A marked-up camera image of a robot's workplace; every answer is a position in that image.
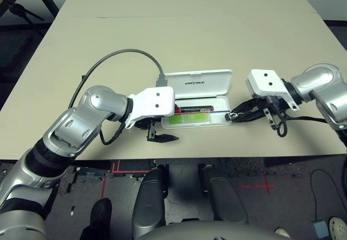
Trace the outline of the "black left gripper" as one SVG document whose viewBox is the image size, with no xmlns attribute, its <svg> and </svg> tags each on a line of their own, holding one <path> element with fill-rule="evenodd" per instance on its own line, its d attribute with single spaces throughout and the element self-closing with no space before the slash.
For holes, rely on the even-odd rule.
<svg viewBox="0 0 347 240">
<path fill-rule="evenodd" d="M 180 113 L 180 107 L 175 104 L 175 113 Z M 156 122 L 161 122 L 161 118 L 145 118 L 137 121 L 135 123 L 136 128 L 148 129 L 147 141 L 157 142 L 157 143 L 166 143 L 171 141 L 176 141 L 179 137 L 169 134 L 157 134 L 156 131 Z"/>
</svg>

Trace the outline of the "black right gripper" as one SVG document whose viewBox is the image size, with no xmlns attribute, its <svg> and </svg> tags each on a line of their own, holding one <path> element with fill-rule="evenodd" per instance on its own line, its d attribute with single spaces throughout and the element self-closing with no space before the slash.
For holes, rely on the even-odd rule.
<svg viewBox="0 0 347 240">
<path fill-rule="evenodd" d="M 287 129 L 287 102 L 277 96 L 256 96 L 236 106 L 230 113 L 231 122 L 252 122 L 263 117 L 272 129 Z"/>
</svg>

